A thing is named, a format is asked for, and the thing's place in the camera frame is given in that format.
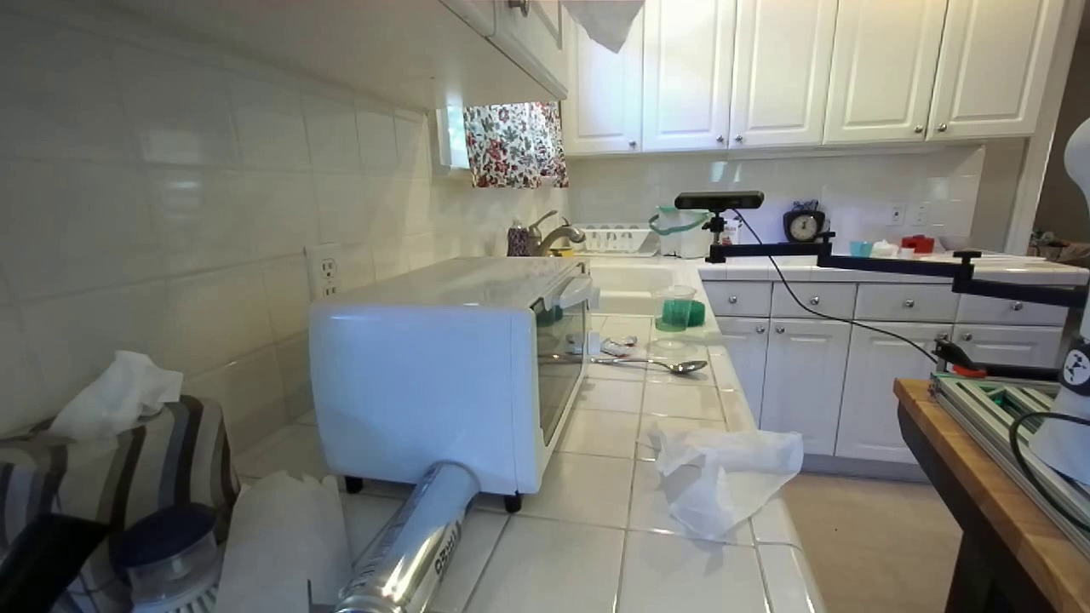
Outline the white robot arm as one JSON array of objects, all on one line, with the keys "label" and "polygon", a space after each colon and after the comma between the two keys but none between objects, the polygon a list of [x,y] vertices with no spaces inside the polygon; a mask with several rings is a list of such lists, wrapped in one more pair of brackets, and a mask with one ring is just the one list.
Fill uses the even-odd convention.
[{"label": "white robot arm", "polygon": [[[1090,208],[1090,120],[1068,140],[1064,163]],[[1032,453],[1072,483],[1090,486],[1090,308],[1080,316],[1075,345],[1064,357],[1060,394],[1032,435]]]}]

